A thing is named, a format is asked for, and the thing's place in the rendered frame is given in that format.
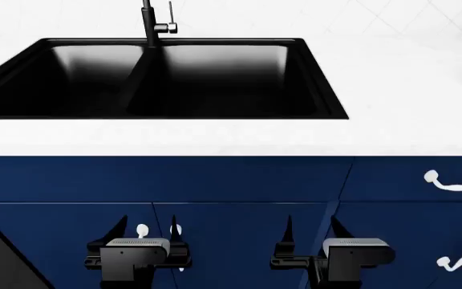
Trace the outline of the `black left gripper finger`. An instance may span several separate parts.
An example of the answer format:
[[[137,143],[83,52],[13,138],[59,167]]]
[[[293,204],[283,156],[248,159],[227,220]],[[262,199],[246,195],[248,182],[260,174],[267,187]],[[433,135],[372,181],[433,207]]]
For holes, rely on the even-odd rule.
[[[107,245],[115,238],[122,238],[128,224],[128,216],[124,215],[116,225],[111,228],[102,238],[89,242],[87,244],[88,250],[98,250],[100,247]]]
[[[181,235],[177,233],[176,225],[178,225],[176,215],[173,215],[171,220],[172,233],[170,237],[170,244],[172,246],[187,246],[187,243],[182,239]]]

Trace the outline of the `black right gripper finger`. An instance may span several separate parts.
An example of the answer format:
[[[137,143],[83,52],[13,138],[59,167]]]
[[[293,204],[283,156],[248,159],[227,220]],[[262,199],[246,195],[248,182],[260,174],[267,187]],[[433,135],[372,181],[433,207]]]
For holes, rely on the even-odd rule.
[[[274,252],[294,252],[295,242],[293,236],[292,217],[289,215],[286,230],[282,240],[275,245]]]
[[[329,235],[326,240],[348,240],[355,237],[334,215],[330,217],[330,228],[333,235]]]

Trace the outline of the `black double basin sink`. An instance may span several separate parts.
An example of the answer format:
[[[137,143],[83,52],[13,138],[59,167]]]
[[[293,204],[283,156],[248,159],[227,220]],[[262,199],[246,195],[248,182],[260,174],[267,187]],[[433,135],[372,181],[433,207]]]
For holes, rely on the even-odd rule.
[[[41,39],[0,66],[0,120],[346,120],[300,38]]]

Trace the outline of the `navy blue cabinet door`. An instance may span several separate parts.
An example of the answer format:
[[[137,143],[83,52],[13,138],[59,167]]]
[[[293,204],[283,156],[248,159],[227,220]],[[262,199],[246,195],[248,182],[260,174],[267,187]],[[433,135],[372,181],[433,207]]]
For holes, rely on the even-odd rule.
[[[150,237],[162,235],[151,204],[0,203],[0,231],[55,289],[100,289],[101,272],[84,266],[87,244],[123,217],[126,238],[140,223]]]
[[[379,238],[395,250],[391,264],[361,271],[361,289],[462,289],[462,267],[436,264],[462,257],[462,202],[344,202],[335,216],[355,238]]]
[[[174,270],[177,289],[303,289],[303,269],[273,270],[270,257],[293,226],[296,255],[316,254],[327,204],[155,204],[160,230],[182,229],[192,266]]]

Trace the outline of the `navy blue cabinet front panel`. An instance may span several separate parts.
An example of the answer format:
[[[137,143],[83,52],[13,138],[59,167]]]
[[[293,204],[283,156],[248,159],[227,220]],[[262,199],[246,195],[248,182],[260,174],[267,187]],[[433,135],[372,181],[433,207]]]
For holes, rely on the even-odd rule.
[[[351,157],[0,157],[0,202],[284,202],[338,196]]]

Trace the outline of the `navy blue drawer front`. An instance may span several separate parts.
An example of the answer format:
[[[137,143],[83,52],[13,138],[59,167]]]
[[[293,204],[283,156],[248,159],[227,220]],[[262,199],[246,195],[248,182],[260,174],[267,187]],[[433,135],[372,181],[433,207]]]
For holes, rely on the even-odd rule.
[[[443,185],[462,185],[462,157],[357,157],[342,201],[462,201],[462,192],[438,189],[424,180],[436,170]]]

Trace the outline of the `black kitchen faucet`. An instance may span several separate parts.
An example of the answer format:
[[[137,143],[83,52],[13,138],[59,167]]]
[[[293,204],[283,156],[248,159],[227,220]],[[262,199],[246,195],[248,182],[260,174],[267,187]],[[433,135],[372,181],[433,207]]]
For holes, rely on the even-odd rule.
[[[143,6],[141,8],[141,14],[144,22],[145,34],[147,37],[147,45],[149,47],[158,47],[161,45],[159,34],[178,33],[178,26],[174,21],[172,0],[166,1],[168,2],[170,22],[158,23],[156,21],[156,14],[150,0],[142,0]]]

